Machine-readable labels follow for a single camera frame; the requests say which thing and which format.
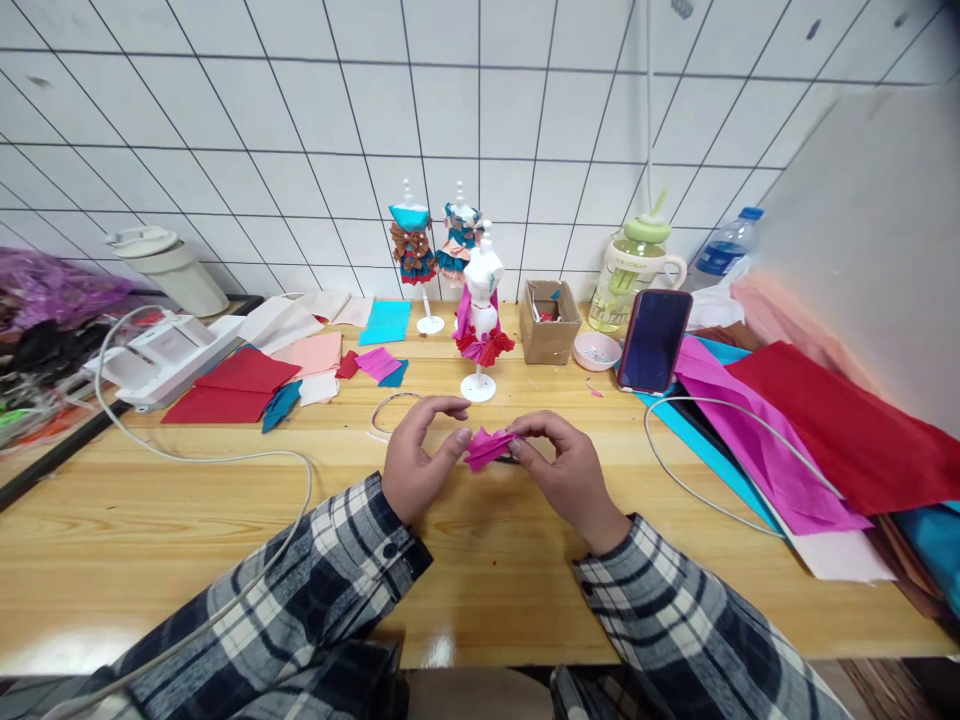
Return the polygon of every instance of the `purple plastic bag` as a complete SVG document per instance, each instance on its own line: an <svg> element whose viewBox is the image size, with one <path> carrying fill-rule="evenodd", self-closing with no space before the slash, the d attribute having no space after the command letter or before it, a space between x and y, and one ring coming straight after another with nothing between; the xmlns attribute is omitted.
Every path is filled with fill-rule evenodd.
<svg viewBox="0 0 960 720"><path fill-rule="evenodd" d="M133 283L91 275L35 250L0 248L0 288L20 299L13 327L26 330L44 320L86 320L125 298Z"/></svg>

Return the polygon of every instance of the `phone screen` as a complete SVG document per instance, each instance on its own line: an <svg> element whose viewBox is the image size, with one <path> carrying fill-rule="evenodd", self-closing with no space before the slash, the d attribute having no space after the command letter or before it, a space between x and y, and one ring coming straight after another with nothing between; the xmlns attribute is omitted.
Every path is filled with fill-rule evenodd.
<svg viewBox="0 0 960 720"><path fill-rule="evenodd" d="M662 392L670 386L673 366L693 299L688 293L645 292L624 348L620 384Z"/></svg>

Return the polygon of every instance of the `small bowl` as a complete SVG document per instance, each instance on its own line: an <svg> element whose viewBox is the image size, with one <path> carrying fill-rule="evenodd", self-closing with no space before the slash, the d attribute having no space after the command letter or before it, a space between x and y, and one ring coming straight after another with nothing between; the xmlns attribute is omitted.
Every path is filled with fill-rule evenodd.
<svg viewBox="0 0 960 720"><path fill-rule="evenodd" d="M612 359L607 362L600 362L595 358L587 357L584 353L589 351L590 348L597 350L601 356ZM603 333L583 333L577 335L577 339L573 341L573 359L577 361L578 365L585 367L590 372L609 370L617 364L622 355L623 350L620 348L620 343Z"/></svg>

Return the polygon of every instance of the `wooden desk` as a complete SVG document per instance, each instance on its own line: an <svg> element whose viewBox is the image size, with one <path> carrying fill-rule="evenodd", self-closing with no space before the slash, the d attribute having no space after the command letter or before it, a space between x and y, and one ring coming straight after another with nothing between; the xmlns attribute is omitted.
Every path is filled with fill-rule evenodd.
<svg viewBox="0 0 960 720"><path fill-rule="evenodd" d="M501 308L519 341L518 306ZM413 320L420 308L414 303ZM457 394L472 370L449 339L454 308L437 309L447 330L390 345L410 358L403 389ZM357 330L343 330L344 350ZM571 361L528 366L522 348L491 375L494 399L471 408L489 430L552 408L590 434L607 485L624 510L643 513L683 552L757 605L808 657L942 655L957 652L889 583L820 582L787 546L687 495L660 468L643 433L644 406ZM604 393L593 397L591 385ZM158 447L194 457L286 448L312 458L320 502L381 467L386 445L366 435L370 413L391 390L362 373L329 406L297 409L269 435L251 426L158 425L160 414L124 421ZM396 401L392 427L407 406ZM456 423L438 419L434 449ZM746 506L672 432L655 423L658 446L692 487L751 517ZM88 673L111 662L236 561L283 529L302 502L295 460L175 464L108 430L0 514L0 675ZM581 540L517 466L479 475L459 465L422 523L435 562L383 624L405 634L409 667L607 663L616 655L569 569Z"/></svg>

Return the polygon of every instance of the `blue bottle label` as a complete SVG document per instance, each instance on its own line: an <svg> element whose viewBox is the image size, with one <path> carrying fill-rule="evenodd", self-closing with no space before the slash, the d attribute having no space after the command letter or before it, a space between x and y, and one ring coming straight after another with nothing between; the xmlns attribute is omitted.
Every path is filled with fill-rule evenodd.
<svg viewBox="0 0 960 720"><path fill-rule="evenodd" d="M746 252L745 247L736 243L710 243L697 258L697 270L707 275L726 275Z"/></svg>

